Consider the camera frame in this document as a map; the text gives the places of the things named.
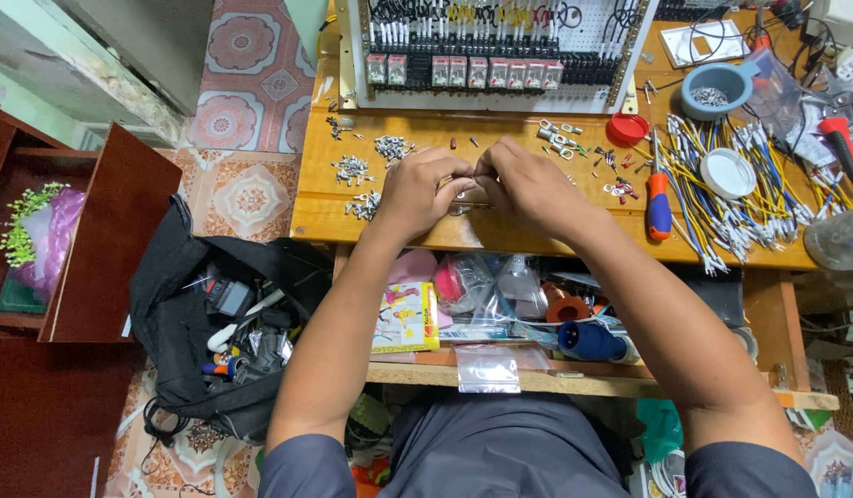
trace wooden workbench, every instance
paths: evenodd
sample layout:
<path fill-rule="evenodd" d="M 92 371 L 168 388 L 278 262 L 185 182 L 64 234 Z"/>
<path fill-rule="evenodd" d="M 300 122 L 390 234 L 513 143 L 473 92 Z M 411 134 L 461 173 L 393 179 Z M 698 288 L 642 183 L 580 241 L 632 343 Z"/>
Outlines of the wooden workbench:
<path fill-rule="evenodd" d="M 754 22 L 754 12 L 739 12 L 733 14 L 741 32 Z M 639 60 L 634 74 L 636 85 L 641 86 L 647 78 L 655 86 L 672 83 L 684 76 L 686 70 L 674 70 L 664 54 L 658 33 L 662 29 L 675 28 L 686 23 L 654 22 L 645 41 L 644 51 L 655 57 L 653 64 L 648 65 Z M 783 29 L 781 25 L 770 28 L 772 36 Z M 344 205 L 352 196 L 369 192 L 374 188 L 381 191 L 383 178 L 386 175 L 386 161 L 379 157 L 374 150 L 374 138 L 386 134 L 404 136 L 418 146 L 440 145 L 447 146 L 452 137 L 456 137 L 456 155 L 475 164 L 478 157 L 485 152 L 487 146 L 494 143 L 500 136 L 511 135 L 520 141 L 527 149 L 536 154 L 543 154 L 541 145 L 547 142 L 535 136 L 538 121 L 547 118 L 555 123 L 562 121 L 583 129 L 577 141 L 584 146 L 601 146 L 603 149 L 613 147 L 605 135 L 606 116 L 576 116 L 576 115 L 534 115 L 521 113 L 492 113 L 476 112 L 462 113 L 455 111 L 411 111 L 411 110 L 341 110 L 340 113 L 328 113 L 328 106 L 336 99 L 328 100 L 325 96 L 336 96 L 341 103 L 343 96 L 338 92 L 340 73 L 339 22 L 334 22 L 325 28 L 319 54 L 318 71 L 316 72 L 316 93 L 310 112 L 310 122 L 307 128 L 306 141 L 303 150 L 303 161 L 300 167 L 297 200 L 294 204 L 292 217 L 292 237 L 309 241 L 335 241 L 354 243 L 367 221 L 358 221 L 354 216 L 344 215 Z M 777 53 L 781 58 L 790 56 L 800 42 L 795 32 L 781 33 L 777 42 Z M 665 130 L 665 114 L 676 113 L 677 106 L 674 93 L 678 85 L 661 90 L 651 99 L 648 105 L 642 92 L 637 92 L 639 114 L 649 123 L 657 123 L 658 130 Z M 331 126 L 325 122 L 328 116 L 349 116 L 355 119 L 354 132 L 362 134 L 365 140 L 357 140 L 352 133 L 342 134 L 342 141 L 331 137 Z M 469 141 L 475 136 L 480 147 Z M 648 147 L 642 142 L 642 148 Z M 641 164 L 643 158 L 635 151 L 626 151 L 616 147 L 615 155 L 620 160 L 631 152 Z M 347 187 L 346 184 L 335 183 L 336 170 L 331 166 L 332 161 L 340 159 L 341 154 L 355 155 L 368 160 L 370 173 L 380 181 L 377 183 L 363 182 L 359 187 Z M 552 160 L 562 168 L 565 174 L 570 174 L 577 183 L 577 188 L 592 202 L 610 210 L 617 222 L 639 242 L 642 247 L 660 261 L 698 262 L 698 256 L 688 247 L 677 234 L 662 243 L 651 240 L 645 230 L 644 213 L 647 207 L 647 186 L 645 182 L 650 174 L 650 168 L 645 167 L 639 175 L 635 175 L 634 167 L 622 169 L 620 175 L 632 182 L 635 190 L 642 198 L 628 198 L 621 206 L 618 198 L 612 197 L 602 190 L 606 184 L 616 183 L 615 173 L 603 162 L 598 167 L 593 163 L 598 158 L 596 154 L 587 154 L 588 158 L 575 155 L 567 161 L 553 154 Z M 591 174 L 596 171 L 599 175 L 594 178 Z M 813 197 L 807 184 L 805 173 L 794 164 L 786 165 L 786 176 L 792 183 L 793 189 L 811 207 Z M 673 212 L 681 221 L 681 209 L 674 191 L 670 189 L 670 204 Z M 572 255 L 565 245 L 525 231 L 512 220 L 504 217 L 496 210 L 486 210 L 467 213 L 463 216 L 446 216 L 436 227 L 426 235 L 414 240 L 411 245 L 442 250 L 487 249 L 536 255 Z M 734 255 L 718 248 L 717 253 L 729 265 L 739 265 Z M 780 267 L 812 269 L 817 266 L 805 251 L 802 239 L 786 247 L 785 251 L 772 252 L 757 246 L 756 251 L 749 256 L 749 266 Z"/>

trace black bag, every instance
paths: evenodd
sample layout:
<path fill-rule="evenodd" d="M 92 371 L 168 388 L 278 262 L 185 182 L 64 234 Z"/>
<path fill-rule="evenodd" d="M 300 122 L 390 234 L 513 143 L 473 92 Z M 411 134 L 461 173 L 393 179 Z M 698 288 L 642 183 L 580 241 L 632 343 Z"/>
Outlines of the black bag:
<path fill-rule="evenodd" d="M 263 275 L 309 320 L 331 287 L 332 262 L 308 243 L 288 238 L 255 243 L 195 237 L 186 202 L 175 194 L 170 204 L 130 284 L 131 329 L 158 369 L 153 407 L 206 420 L 222 433 L 261 445 L 282 372 L 232 390 L 208 391 L 200 372 L 211 361 L 208 339 L 232 319 L 209 315 L 205 292 L 182 287 L 209 262 L 242 281 Z M 146 412 L 148 417 L 155 409 Z"/>

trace person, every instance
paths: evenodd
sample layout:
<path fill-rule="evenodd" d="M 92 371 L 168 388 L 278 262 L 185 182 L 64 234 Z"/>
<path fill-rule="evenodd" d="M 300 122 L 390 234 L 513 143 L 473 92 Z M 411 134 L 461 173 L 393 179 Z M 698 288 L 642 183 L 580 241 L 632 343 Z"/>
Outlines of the person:
<path fill-rule="evenodd" d="M 734 334 L 555 164 L 508 136 L 476 166 L 428 148 L 390 168 L 380 208 L 288 362 L 259 496 L 355 496 L 344 428 L 390 266 L 476 186 L 523 227 L 570 246 L 614 303 L 680 414 L 688 496 L 816 496 L 783 409 Z M 447 392 L 403 411 L 392 435 L 381 498 L 629 495 L 592 424 L 562 395 Z"/>

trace dark gray shirt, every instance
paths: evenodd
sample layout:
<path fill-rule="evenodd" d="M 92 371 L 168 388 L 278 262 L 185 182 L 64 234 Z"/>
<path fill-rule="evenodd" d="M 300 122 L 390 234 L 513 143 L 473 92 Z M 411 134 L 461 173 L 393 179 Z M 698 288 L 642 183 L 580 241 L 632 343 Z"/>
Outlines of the dark gray shirt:
<path fill-rule="evenodd" d="M 587 417 L 546 393 L 459 394 L 396 419 L 392 481 L 379 498 L 630 496 Z M 691 497 L 815 497 L 807 472 L 767 447 L 710 444 L 686 460 Z M 307 434 L 266 457 L 260 498 L 354 498 L 343 447 Z"/>

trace pink plastic bag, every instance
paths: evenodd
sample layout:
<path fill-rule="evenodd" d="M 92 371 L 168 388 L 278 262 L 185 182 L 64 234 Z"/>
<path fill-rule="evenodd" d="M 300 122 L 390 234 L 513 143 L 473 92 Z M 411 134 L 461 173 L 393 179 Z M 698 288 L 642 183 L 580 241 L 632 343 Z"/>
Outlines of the pink plastic bag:
<path fill-rule="evenodd" d="M 24 263 L 12 272 L 12 277 L 32 288 L 36 297 L 43 302 L 51 299 L 60 277 L 60 267 L 66 258 L 69 239 L 79 221 L 79 212 L 85 193 L 69 187 L 51 198 L 51 220 L 48 222 L 47 237 L 34 240 L 36 260 Z"/>

